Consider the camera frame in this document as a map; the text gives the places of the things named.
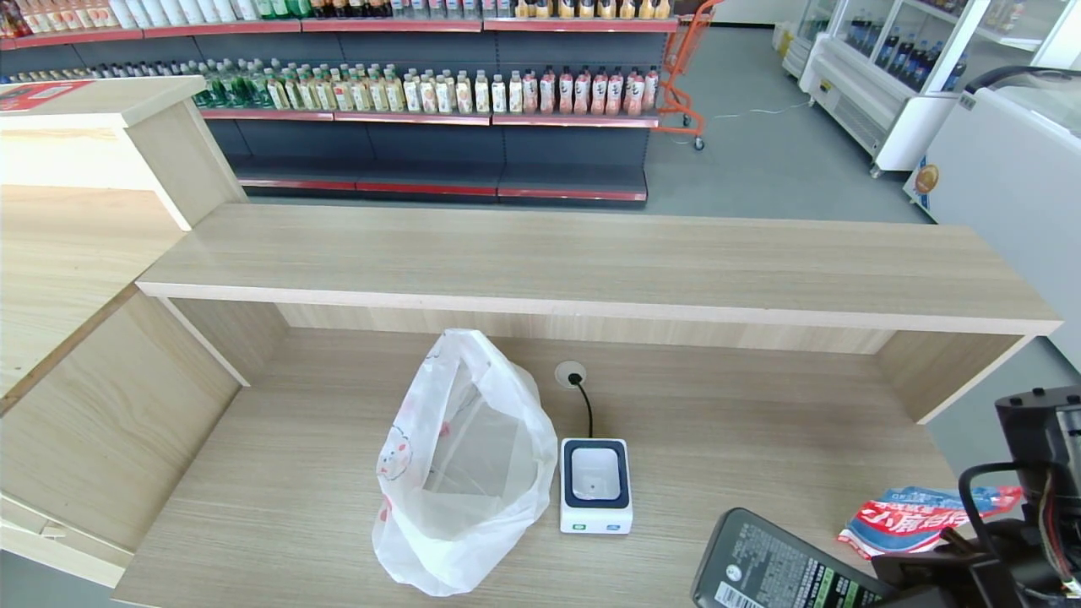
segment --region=display fridge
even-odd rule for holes
[[[788,74],[796,78],[803,76],[811,48],[814,47],[818,35],[829,28],[836,9],[837,0],[808,0],[799,23],[795,24],[795,32],[791,34],[782,54],[784,58],[780,65]]]
[[[871,175],[911,171],[966,75],[1069,67],[1079,0],[840,0],[800,88],[871,156]]]
[[[905,190],[971,226],[1064,319],[1051,341],[1081,369],[1081,71],[1005,67],[969,82]]]

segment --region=freezer lid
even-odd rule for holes
[[[965,92],[985,89],[1081,137],[1081,70],[1007,66],[973,79]]]

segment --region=light wood countertop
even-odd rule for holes
[[[559,532],[559,488],[473,592],[433,599],[372,551],[378,450],[433,335],[292,329],[226,410],[117,586],[166,608],[690,606],[718,516],[744,506],[867,569],[833,540],[889,487],[950,487],[873,361],[857,355],[502,340],[560,437],[586,433],[558,361],[585,364],[598,437],[627,440],[627,537]]]
[[[1055,313],[972,230],[571,212],[240,206],[151,295],[1033,335]]]
[[[0,93],[19,85],[0,85]],[[0,131],[133,127],[205,88],[201,76],[95,80],[36,108],[0,111]]]
[[[62,345],[81,340],[80,328],[184,233],[149,191],[4,185],[0,193],[2,412],[40,380],[37,366],[66,356]]]

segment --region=white cable on floor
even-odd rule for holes
[[[782,109],[753,108],[753,109],[749,109],[749,110],[740,113],[740,114],[719,114],[717,116],[711,116],[709,118],[709,120],[712,121],[715,118],[739,118],[740,116],[747,116],[749,114],[770,114],[770,115],[785,114],[786,111],[788,111],[788,110],[790,110],[792,108],[798,108],[800,106],[811,107],[811,104],[813,102],[814,102],[814,100],[811,96],[808,96],[808,101],[800,102],[798,104],[792,104],[792,105],[790,105],[790,106],[788,106],[786,108],[782,108]],[[709,129],[709,124],[710,124],[709,122],[706,123],[706,129]],[[690,144],[691,142],[694,141],[694,140],[688,140],[685,142],[680,142],[680,141],[677,141],[676,137],[671,133],[668,134],[668,138],[671,140],[672,143],[678,144],[680,146],[685,146],[685,145],[688,145],[688,144]]]

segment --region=chest freezer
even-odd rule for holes
[[[1055,308],[1081,369],[1081,71],[1007,67],[965,88],[905,191],[971,226]]]

